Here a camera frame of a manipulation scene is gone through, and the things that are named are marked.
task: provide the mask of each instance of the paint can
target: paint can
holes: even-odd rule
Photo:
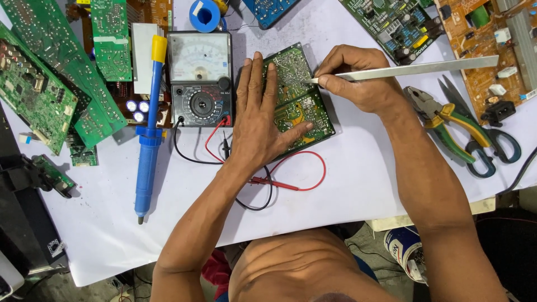
[[[384,235],[384,247],[413,281],[427,283],[422,242],[415,226],[394,228]]]

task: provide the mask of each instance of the pliers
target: pliers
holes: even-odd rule
[[[444,123],[445,120],[452,121],[463,127],[480,146],[485,148],[491,146],[492,142],[483,128],[473,120],[456,112],[455,104],[448,103],[442,105],[434,100],[434,98],[427,92],[411,86],[405,87],[403,92],[407,99],[412,103],[414,110],[423,117],[425,128],[433,130],[442,144],[466,163],[474,163],[475,158],[453,140],[446,128]]]

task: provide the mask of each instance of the green circuit board trace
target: green circuit board trace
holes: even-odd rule
[[[71,198],[69,191],[76,186],[69,177],[58,171],[56,167],[44,155],[32,157],[33,164],[39,169],[45,181],[54,188],[61,196]]]
[[[313,129],[278,157],[282,158],[327,139],[336,132],[326,113],[319,88],[300,83],[313,77],[302,45],[297,43],[266,58],[264,75],[271,62],[276,65],[278,72],[278,103],[274,110],[274,122],[278,130],[285,132],[302,121],[314,123]]]
[[[0,0],[12,31],[78,97],[75,129],[93,147],[127,125],[55,0]]]
[[[440,34],[422,8],[432,0],[340,0],[397,65],[411,64]]]
[[[71,163],[73,167],[90,167],[98,166],[97,161],[97,146],[88,148],[72,128],[67,132],[66,137],[67,147],[71,153]]]
[[[126,0],[93,0],[95,61],[108,82],[132,81]]]
[[[0,23],[0,96],[59,155],[78,98]]]

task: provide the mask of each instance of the fingernail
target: fingernail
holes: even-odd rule
[[[324,88],[324,86],[326,85],[326,83],[328,82],[328,77],[326,75],[322,75],[319,77],[319,80],[317,80],[319,85],[322,86],[322,88]]]

